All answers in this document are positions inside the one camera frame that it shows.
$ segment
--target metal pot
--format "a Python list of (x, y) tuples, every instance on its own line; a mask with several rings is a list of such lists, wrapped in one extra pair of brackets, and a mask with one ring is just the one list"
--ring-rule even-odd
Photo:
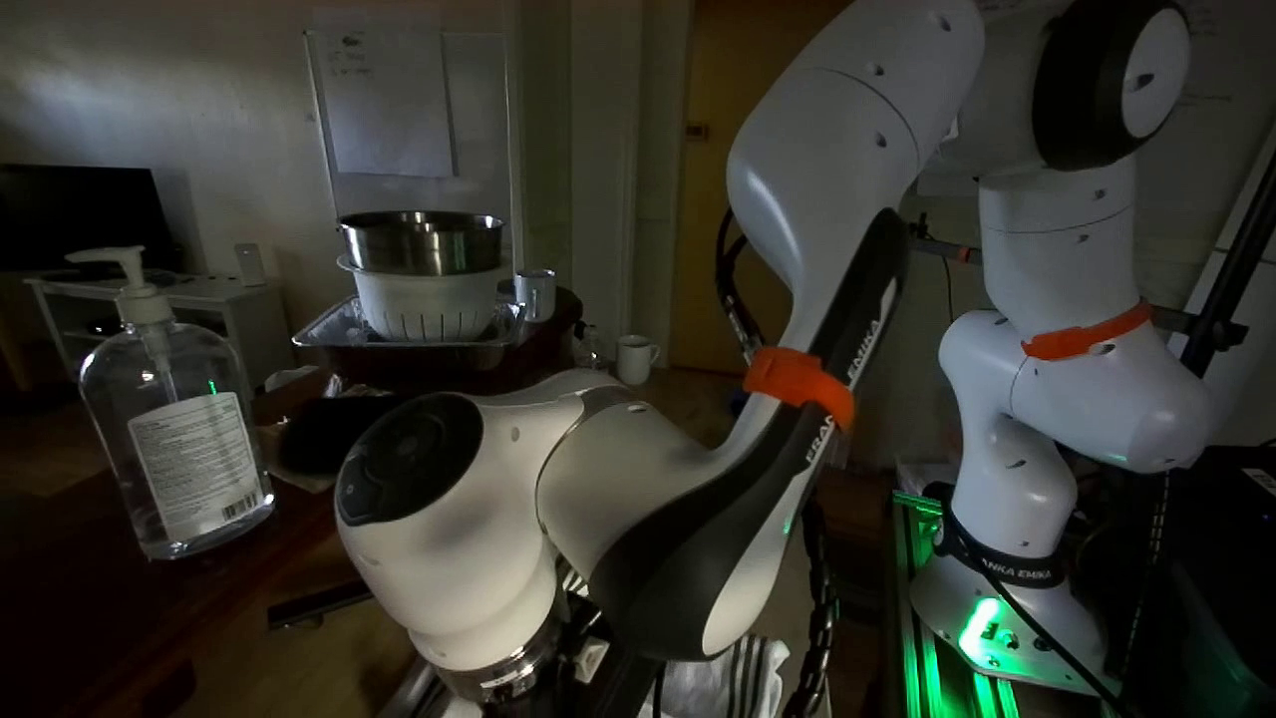
[(501, 269), (501, 218), (468, 212), (367, 212), (338, 218), (358, 273), (475, 274)]

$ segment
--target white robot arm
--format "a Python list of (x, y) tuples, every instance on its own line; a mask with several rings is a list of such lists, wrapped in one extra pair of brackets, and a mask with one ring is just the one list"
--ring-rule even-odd
[[(907, 233), (894, 208), (949, 141), (980, 57), (984, 15), (975, 0), (858, 0), (783, 72), (731, 151), (735, 214), (795, 293), (783, 346), (812, 357), (846, 383), (874, 357), (896, 293)], [(1070, 303), (1070, 281), (1053, 281), (1053, 242), (1033, 242), (1040, 246), (1033, 254), (1018, 238), (1040, 233), (1021, 222), (1033, 218), (1024, 201), (1038, 201), (1038, 190), (1049, 201), (1058, 185), (1018, 178), (1012, 173), (984, 185), (988, 208), (999, 208), (999, 189), (1009, 189), (1007, 222), (999, 222), (1003, 254), (988, 246), (999, 264), (999, 273), (988, 269), (988, 293), (999, 309), (1007, 303), (1009, 327), (988, 321), (995, 327), (945, 341), (945, 369), (968, 436), (965, 451), (975, 456), (956, 487), (980, 487), (984, 478), (968, 474), (999, 464), (1003, 442), (980, 442), (988, 430), (1024, 436), (1024, 448), (1040, 448), (1040, 456), (1049, 456), (1049, 440), (1038, 430), (1101, 460), (1125, 456), (1153, 467), (1194, 460), (1198, 436), (1183, 430), (1183, 404), (1155, 404), (1179, 378), (1165, 371), (1170, 365), (1153, 350), (1143, 327), (1121, 335), (1121, 350), (1112, 350), (1130, 365), (1125, 374), (1109, 371), (1112, 361), (1064, 361), (1046, 374), (1024, 361), (1021, 341), (1104, 323), (1109, 303), (1137, 303), (1137, 297), (1130, 273), (1121, 273), (1130, 228), (1116, 228), (1116, 236), (1125, 233), (1116, 238), (1121, 264), (1104, 283), (1112, 293), (1093, 293), (1093, 303), (1072, 297)], [(1090, 214), (1062, 212), (1072, 208), (1049, 208), (1049, 218), (1062, 222), (1046, 233), (1077, 233), (1090, 218), (1109, 228), (1104, 214), (1093, 214), (1093, 202), (1084, 202)], [(1179, 430), (1179, 451), (1159, 451), (1165, 426)], [(406, 628), (420, 653), (459, 693), (496, 704), (525, 690), (537, 653), (556, 652), (557, 560), (591, 581), (591, 600), (629, 652), (707, 658), (743, 639), (770, 600), (795, 512), (830, 430), (820, 408), (749, 395), (731, 440), (698, 448), (605, 374), (568, 371), (520, 395), (412, 400), (349, 456), (334, 516), (349, 555), (386, 615)], [(1030, 494), (1024, 507), (1012, 498), (999, 516), (953, 507), (979, 544), (1003, 548), (1003, 536), (1021, 537), (1007, 531), (1007, 523), (1018, 527), (1009, 516), (1030, 512), (1033, 523), (1038, 504), (1053, 498)]]

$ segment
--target table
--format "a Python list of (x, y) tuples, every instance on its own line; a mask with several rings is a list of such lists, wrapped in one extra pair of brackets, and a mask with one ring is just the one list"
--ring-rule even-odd
[(0, 714), (166, 714), (192, 652), (331, 537), (331, 494), (275, 483), (275, 516), (186, 563), (143, 563), (112, 474), (34, 507), (0, 548)]

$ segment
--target label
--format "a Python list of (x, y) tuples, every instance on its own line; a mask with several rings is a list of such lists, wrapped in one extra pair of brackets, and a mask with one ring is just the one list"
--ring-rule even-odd
[(201, 537), (260, 498), (240, 395), (192, 395), (129, 418), (166, 537)]

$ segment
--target plastic bottle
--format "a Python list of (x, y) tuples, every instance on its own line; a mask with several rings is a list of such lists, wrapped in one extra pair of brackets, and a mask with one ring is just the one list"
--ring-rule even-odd
[(139, 551), (176, 563), (225, 548), (275, 512), (248, 430), (237, 350), (202, 327), (176, 323), (143, 283), (143, 246), (76, 250), (72, 264), (121, 264), (123, 335), (81, 369), (81, 395), (121, 478)]

